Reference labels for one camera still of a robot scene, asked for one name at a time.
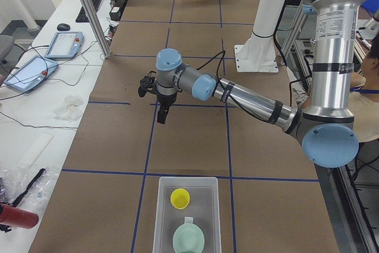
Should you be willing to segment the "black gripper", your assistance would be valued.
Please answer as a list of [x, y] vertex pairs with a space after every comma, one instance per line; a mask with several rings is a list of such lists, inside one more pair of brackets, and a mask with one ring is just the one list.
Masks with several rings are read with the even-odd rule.
[[169, 108], [175, 103], [177, 98], [177, 93], [171, 95], [163, 95], [158, 92], [157, 99], [160, 104], [159, 111], [157, 114], [157, 122], [160, 124], [165, 124], [167, 112]]

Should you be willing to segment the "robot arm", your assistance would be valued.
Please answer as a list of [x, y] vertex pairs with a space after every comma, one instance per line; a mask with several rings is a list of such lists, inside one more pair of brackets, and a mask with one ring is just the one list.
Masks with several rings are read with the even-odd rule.
[[153, 92], [160, 104], [158, 122], [164, 123], [178, 91], [206, 101], [241, 108], [250, 116], [282, 128], [295, 138], [313, 163], [337, 168], [351, 162], [359, 142], [348, 110], [358, 9], [366, 0], [303, 0], [317, 14], [311, 103], [301, 109], [274, 100], [280, 88], [274, 78], [273, 36], [285, 0], [260, 0], [251, 37], [235, 47], [239, 72], [255, 72], [252, 89], [218, 74], [201, 72], [182, 61], [175, 49], [163, 49], [156, 58]]

